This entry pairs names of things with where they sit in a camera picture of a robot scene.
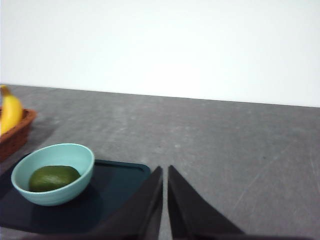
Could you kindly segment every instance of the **dark blue tray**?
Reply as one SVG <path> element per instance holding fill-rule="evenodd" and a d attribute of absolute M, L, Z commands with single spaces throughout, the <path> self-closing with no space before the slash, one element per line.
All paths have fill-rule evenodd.
<path fill-rule="evenodd" d="M 0 177 L 0 226 L 40 234 L 85 233 L 120 208 L 150 175 L 146 165 L 96 160 L 88 187 L 59 206 L 39 206 L 11 183 L 12 166 Z"/>

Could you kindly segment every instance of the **yellow banana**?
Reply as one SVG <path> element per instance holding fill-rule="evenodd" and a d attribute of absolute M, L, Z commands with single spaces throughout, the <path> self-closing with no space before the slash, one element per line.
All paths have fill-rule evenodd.
<path fill-rule="evenodd" d="M 23 106 L 20 100 L 11 94 L 6 85 L 1 85 L 2 107 L 0 135 L 16 126 L 23 117 Z"/>

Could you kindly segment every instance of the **light blue bowl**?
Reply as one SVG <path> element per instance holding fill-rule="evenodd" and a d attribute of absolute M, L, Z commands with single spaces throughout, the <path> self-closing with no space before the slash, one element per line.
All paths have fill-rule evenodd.
<path fill-rule="evenodd" d="M 86 146 L 75 143 L 50 145 L 22 159 L 12 171 L 11 182 L 30 202 L 41 206 L 56 206 L 74 199 L 87 187 L 93 174 L 94 164 L 95 156 Z M 29 191 L 29 179 L 34 171 L 50 165 L 71 166 L 79 172 L 80 177 L 55 190 Z"/>

